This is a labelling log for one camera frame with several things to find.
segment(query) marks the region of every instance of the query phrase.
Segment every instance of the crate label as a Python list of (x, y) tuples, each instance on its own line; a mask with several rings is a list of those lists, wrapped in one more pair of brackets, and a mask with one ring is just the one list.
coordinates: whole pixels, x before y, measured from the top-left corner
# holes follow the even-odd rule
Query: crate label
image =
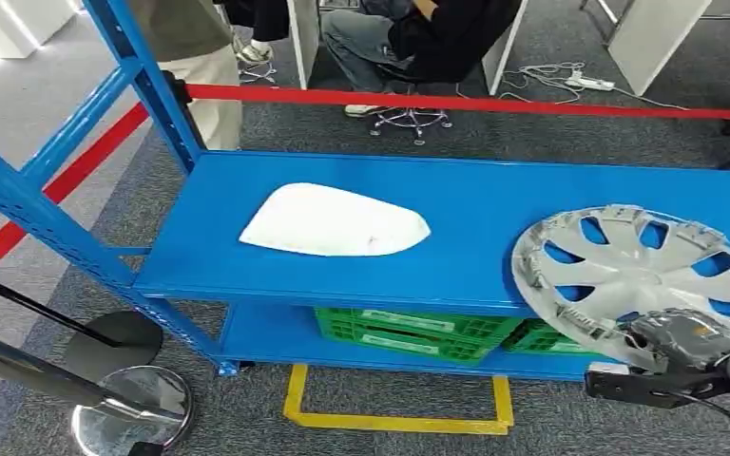
[(385, 339), (375, 335), (365, 334), (362, 336), (362, 342), (366, 344), (379, 345), (382, 347), (390, 347), (392, 349), (409, 350), (411, 352), (419, 352), (426, 354), (438, 354), (438, 348), (430, 345), (411, 344), (410, 342), (401, 342), (399, 340)]
[(454, 332), (454, 323), (450, 321), (430, 320), (429, 318), (418, 318), (417, 316), (382, 311), (362, 311), (362, 317), (394, 323), (396, 325), (412, 326), (422, 330), (440, 331), (442, 333)]
[(588, 352), (587, 349), (576, 342), (556, 342), (549, 349), (558, 352)]

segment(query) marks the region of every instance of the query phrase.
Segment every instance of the white wall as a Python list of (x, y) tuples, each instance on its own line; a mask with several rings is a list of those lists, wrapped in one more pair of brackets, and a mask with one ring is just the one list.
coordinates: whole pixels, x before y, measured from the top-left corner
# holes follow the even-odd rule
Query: white wall
[(24, 58), (74, 14), (75, 0), (0, 0), (0, 58)]

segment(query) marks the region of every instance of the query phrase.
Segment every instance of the stanchion base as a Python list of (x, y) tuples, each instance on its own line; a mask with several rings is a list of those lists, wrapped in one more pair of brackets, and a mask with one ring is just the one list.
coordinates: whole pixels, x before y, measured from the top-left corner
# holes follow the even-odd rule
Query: stanchion base
[(66, 368), (91, 382), (124, 368), (149, 364), (163, 343), (161, 327), (133, 311), (108, 313), (86, 326), (122, 343), (114, 349), (79, 332), (71, 337)]
[(77, 406), (71, 432), (86, 456), (127, 456), (136, 442), (172, 447), (187, 431), (194, 400), (183, 379), (164, 368), (137, 366), (111, 373), (99, 385), (138, 403), (183, 415), (179, 425), (126, 421)]

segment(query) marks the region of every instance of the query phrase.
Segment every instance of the yellow floor tape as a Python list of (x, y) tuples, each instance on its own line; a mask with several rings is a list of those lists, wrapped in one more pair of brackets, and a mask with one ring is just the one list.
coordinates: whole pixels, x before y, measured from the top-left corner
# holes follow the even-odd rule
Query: yellow floor tape
[(287, 397), (284, 401), (284, 416), (308, 428), (508, 435), (508, 427), (513, 426), (513, 410), (510, 406), (510, 388), (507, 377), (492, 378), (496, 420), (483, 421), (304, 413), (300, 411), (300, 405), (303, 401), (303, 389), (306, 386), (308, 373), (309, 368), (305, 364), (295, 364), (292, 367)]

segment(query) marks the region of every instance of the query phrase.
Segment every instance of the blue metal shelf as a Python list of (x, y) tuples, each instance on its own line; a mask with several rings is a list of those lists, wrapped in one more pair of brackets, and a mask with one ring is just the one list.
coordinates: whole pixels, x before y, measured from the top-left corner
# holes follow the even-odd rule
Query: blue metal shelf
[[(551, 214), (609, 203), (696, 219), (730, 239), (730, 172), (436, 160), (201, 147), (125, 0), (84, 0), (119, 64), (19, 172), (0, 158), (0, 213), (205, 356), (220, 374), (240, 359), (580, 380), (589, 357), (495, 351), (480, 367), (322, 339), (308, 307), (535, 316), (509, 253)], [(125, 86), (132, 85), (187, 175), (139, 275), (41, 192)], [(380, 257), (301, 256), (237, 241), (266, 198), (293, 182), (330, 185), (414, 209), (432, 235)], [(226, 300), (221, 342), (164, 298)]]
[[(377, 257), (320, 257), (242, 244), (274, 190), (313, 182), (414, 209), (432, 235)], [(528, 225), (612, 202), (697, 219), (730, 238), (730, 172), (292, 153), (208, 153), (171, 210), (134, 287), (153, 297), (246, 306), (386, 308), (534, 316), (510, 277)]]
[(232, 307), (220, 343), (223, 356), (229, 359), (567, 381), (583, 381), (588, 363), (604, 359), (593, 355), (508, 353), (497, 349), (479, 366), (461, 366), (429, 356), (324, 339), (312, 309), (278, 305)]

